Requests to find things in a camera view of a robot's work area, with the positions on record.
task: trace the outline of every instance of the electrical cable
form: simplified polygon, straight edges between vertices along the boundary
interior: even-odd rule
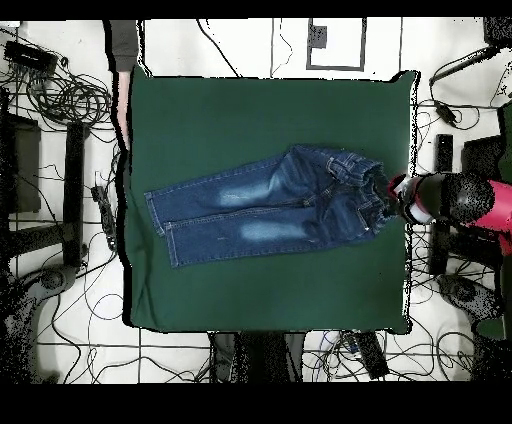
[[[293,48],[292,48],[292,46],[291,46],[291,45],[290,45],[290,43],[288,43],[288,41],[286,41],[286,40],[284,39],[284,37],[283,37],[283,33],[282,33],[282,28],[283,28],[283,18],[280,18],[280,19],[281,19],[281,21],[280,21],[280,23],[279,23],[279,36],[281,37],[281,40],[283,40],[283,41],[286,43],[286,45],[288,46],[288,48],[290,49],[290,54],[289,54],[289,56],[288,56],[288,59],[286,59],[286,62],[285,62],[285,63],[281,63],[281,64],[279,64],[279,66],[278,66],[275,70],[273,70],[273,71],[272,71],[272,73],[270,74],[270,78],[273,78],[273,77],[274,77],[274,74],[279,70],[279,68],[280,68],[281,66],[286,66],[286,65],[288,65],[288,63],[290,62],[290,58],[293,56]],[[274,49],[274,40],[272,39],[272,51],[274,51],[273,49]]]
[[[501,93],[498,93],[498,91],[500,90],[501,82],[503,81],[503,78],[505,78],[505,76],[508,76],[510,74],[511,70],[512,70],[512,61],[507,63],[507,65],[505,66],[505,70],[501,74],[500,80],[498,82],[498,86],[496,87],[496,91],[494,92],[494,94],[491,98],[491,101],[489,102],[490,107],[492,107],[492,102],[499,94],[505,94],[505,89],[507,88],[506,86],[503,86]]]
[[[233,66],[231,65],[231,63],[229,62],[229,60],[226,58],[226,56],[224,56],[224,53],[222,52],[222,50],[220,49],[220,47],[218,46],[218,44],[212,39],[212,37],[210,37],[206,32],[205,30],[203,29],[203,26],[201,25],[201,21],[199,19],[196,19],[196,22],[197,22],[197,25],[199,26],[199,29],[200,31],[203,33],[203,35],[208,38],[208,40],[211,41],[211,43],[215,46],[215,48],[218,50],[218,52],[220,53],[220,55],[222,56],[222,58],[224,59],[224,61],[228,64],[228,66],[231,68],[231,70],[233,71],[233,73],[237,76],[237,78],[243,78],[241,74],[239,74],[235,68],[233,68]]]

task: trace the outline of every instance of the jeans leg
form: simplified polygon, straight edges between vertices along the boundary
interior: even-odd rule
[[[171,264],[305,252],[371,238],[358,187],[329,173],[340,150],[296,146],[286,155],[146,193]]]

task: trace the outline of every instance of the black cable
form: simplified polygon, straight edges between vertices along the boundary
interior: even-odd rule
[[[435,348],[436,348],[436,357],[437,357],[437,362],[438,362],[438,365],[439,365],[439,369],[441,370],[441,373],[443,374],[443,377],[447,380],[447,381],[450,381],[450,379],[448,378],[448,375],[446,374],[445,370],[444,370],[444,366],[447,366],[446,364],[443,363],[443,361],[441,360],[441,352],[440,352],[440,344],[441,344],[441,341],[447,337],[447,336],[450,336],[450,335],[457,335],[459,337],[463,337],[465,338],[466,340],[469,340],[471,343],[473,343],[473,339],[471,339],[467,334],[464,334],[464,333],[461,333],[460,331],[448,331],[446,333],[444,333],[443,335],[441,335],[438,339],[437,339],[437,342],[436,342],[436,345],[435,345]],[[459,351],[457,353],[457,356],[459,357],[459,359],[461,358],[465,358],[467,359],[468,356],[466,354],[464,354],[463,352]],[[466,371],[469,371],[471,372],[470,369],[468,369],[470,366],[471,366],[471,362],[469,364],[469,366],[467,367],[467,364],[461,364],[461,363],[457,363],[459,366],[461,366],[461,368],[465,369]]]
[[[68,378],[69,376],[71,375],[71,372],[73,371],[73,369],[76,367],[76,365],[78,364],[78,361],[80,360],[80,358],[82,357],[82,349],[80,349],[80,346],[77,346],[76,343],[72,342],[71,340],[69,340],[68,338],[64,337],[58,330],[57,328],[55,327],[55,317],[57,315],[57,312],[59,310],[59,307],[60,307],[60,294],[57,295],[57,307],[55,308],[55,311],[53,312],[53,315],[52,315],[52,320],[51,320],[51,326],[53,328],[53,331],[55,332],[55,334],[57,334],[57,336],[59,336],[62,340],[66,341],[67,343],[69,343],[71,346],[75,347],[77,350],[78,350],[78,358],[76,359],[75,363],[73,364],[73,366],[69,369],[68,373],[66,374],[66,377],[64,378],[64,382],[63,384],[66,384],[66,382],[68,381]]]
[[[494,101],[494,99],[496,98],[496,96],[498,94],[505,94],[505,88],[506,87],[503,87],[502,89],[502,92],[501,93],[498,93],[498,91],[500,90],[500,86],[501,86],[501,82],[503,81],[503,78],[505,78],[505,75],[508,75],[510,74],[510,70],[511,70],[511,67],[512,67],[512,62],[508,62],[507,63],[507,66],[505,66],[505,70],[503,71],[503,73],[501,74],[501,77],[500,77],[500,80],[498,82],[498,86],[496,87],[496,91],[494,92],[492,98],[491,98],[491,101],[489,102],[489,106],[492,107],[492,102]]]
[[[211,41],[211,43],[215,46],[215,48],[219,51],[220,55],[222,56],[222,58],[224,59],[224,61],[228,64],[228,66],[231,68],[231,70],[233,71],[233,73],[238,77],[238,78],[242,78],[242,75],[239,74],[235,68],[233,68],[233,66],[231,66],[231,63],[229,63],[229,60],[227,60],[226,56],[224,56],[224,53],[222,52],[222,50],[220,49],[220,47],[217,45],[217,43],[205,32],[205,30],[203,29],[203,26],[201,25],[201,22],[199,21],[199,19],[196,19],[196,22],[197,22],[197,25],[199,26],[199,29],[201,30],[201,32],[203,33],[203,35],[208,38],[208,40]]]
[[[286,62],[285,62],[285,63],[281,63],[281,64],[279,64],[279,66],[278,66],[275,70],[273,70],[273,71],[272,71],[272,73],[270,74],[270,78],[272,78],[272,77],[274,76],[274,74],[279,70],[279,68],[280,68],[281,66],[286,66],[286,65],[288,65],[288,63],[290,62],[290,58],[293,56],[293,48],[292,48],[292,46],[291,46],[291,45],[290,45],[290,43],[288,43],[288,41],[286,41],[286,40],[284,39],[284,37],[283,37],[283,33],[282,33],[282,28],[283,28],[283,18],[280,18],[280,19],[281,19],[281,21],[280,21],[280,23],[279,23],[279,36],[281,37],[281,40],[283,40],[283,41],[286,43],[286,45],[288,46],[288,48],[290,49],[290,54],[289,54],[289,56],[288,56],[288,59],[286,59]],[[273,49],[273,47],[274,47],[274,40],[272,39],[272,49]]]

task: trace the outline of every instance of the wire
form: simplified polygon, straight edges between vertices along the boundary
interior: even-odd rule
[[[473,339],[471,339],[467,334],[464,334],[464,333],[461,333],[459,331],[448,331],[447,333],[444,333],[442,336],[440,336],[438,339],[437,339],[437,342],[436,342],[436,357],[437,357],[437,362],[438,362],[438,365],[439,365],[439,369],[441,370],[441,373],[443,374],[443,377],[447,380],[447,381],[450,381],[450,379],[448,378],[448,375],[446,374],[446,371],[444,370],[444,367],[445,366],[449,366],[445,363],[443,363],[443,361],[441,360],[441,349],[440,349],[440,344],[441,344],[441,341],[447,337],[447,336],[451,336],[451,335],[457,335],[459,337],[462,337],[462,338],[465,338],[466,340],[469,340],[472,344],[473,344]],[[453,360],[453,358],[450,358],[448,355],[444,355],[446,358],[449,358],[450,361],[451,361],[451,366],[450,368],[453,368],[453,363],[457,363],[456,361]],[[468,372],[471,372],[471,366],[472,366],[472,361],[469,359],[469,356],[467,354],[465,354],[464,352],[462,351],[458,351],[457,352],[457,357],[459,358],[460,362],[458,362],[458,365],[465,369],[466,371]]]
[[[0,28],[1,32],[16,37],[16,34]],[[88,125],[94,131],[112,131],[113,126],[110,120],[110,109],[112,96],[103,81],[90,75],[74,75],[69,71],[69,60],[61,54],[36,45],[23,37],[17,37],[17,41],[24,43],[38,50],[55,55],[60,60],[52,76],[42,80],[33,72],[24,70],[16,64],[10,63],[8,80],[2,85],[13,81],[25,84],[25,93],[19,92],[13,95],[27,96],[33,109],[17,106],[26,110],[30,119],[33,119],[29,112],[39,113],[44,123],[54,132],[65,132],[65,129],[54,128],[50,122],[57,125],[67,125],[69,122],[80,121]],[[109,128],[98,127],[100,124],[109,124]],[[91,135],[103,143],[113,143],[116,137],[111,140],[104,140],[94,132]]]
[[[494,101],[496,96],[498,96],[498,94],[505,94],[505,89],[507,88],[506,86],[503,86],[503,88],[501,89],[501,93],[498,93],[498,91],[500,90],[501,82],[503,81],[503,78],[505,78],[505,75],[508,76],[510,74],[511,67],[512,67],[512,61],[507,63],[507,65],[505,66],[505,70],[501,74],[500,80],[498,82],[498,86],[496,87],[496,91],[494,92],[494,94],[493,94],[493,96],[491,98],[491,101],[489,102],[489,106],[490,107],[492,107],[492,102]]]
[[[199,21],[199,19],[196,19],[196,22],[197,22],[197,25],[199,26],[199,29],[201,30],[201,32],[203,33],[203,35],[208,38],[208,40],[210,40],[212,42],[212,44],[215,46],[215,48],[219,51],[220,55],[222,56],[222,58],[224,59],[224,61],[228,64],[228,66],[231,68],[231,70],[233,71],[233,73],[237,76],[237,78],[242,78],[242,75],[239,74],[235,68],[233,68],[233,66],[231,65],[231,63],[229,63],[229,60],[227,60],[226,56],[224,56],[224,53],[222,52],[222,50],[220,49],[220,47],[218,46],[218,44],[212,39],[212,37],[210,37],[206,32],[205,30],[203,29],[203,26],[201,25],[201,22]]]
[[[283,18],[280,18],[280,19],[281,19],[281,21],[280,21],[280,23],[279,23],[279,36],[281,37],[281,40],[283,40],[283,41],[286,43],[286,45],[288,46],[288,48],[290,49],[290,54],[289,54],[289,56],[288,56],[288,59],[286,59],[286,62],[285,62],[285,63],[281,63],[281,64],[279,64],[279,66],[278,66],[275,70],[273,70],[273,71],[272,71],[272,73],[271,73],[271,75],[270,75],[270,78],[272,78],[272,77],[274,76],[274,74],[279,70],[279,68],[280,68],[281,66],[286,66],[286,65],[288,65],[288,63],[290,62],[290,58],[293,56],[293,48],[292,48],[292,46],[291,46],[291,45],[290,45],[290,43],[288,43],[288,41],[286,41],[286,40],[284,39],[284,37],[283,37],[283,33],[282,33],[282,28],[283,28]],[[272,39],[272,51],[273,51],[273,48],[274,48],[274,40]]]

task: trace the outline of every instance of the jeans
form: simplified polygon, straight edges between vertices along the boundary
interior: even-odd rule
[[[392,219],[387,184],[379,162],[297,145],[145,198],[176,268],[370,241]]]

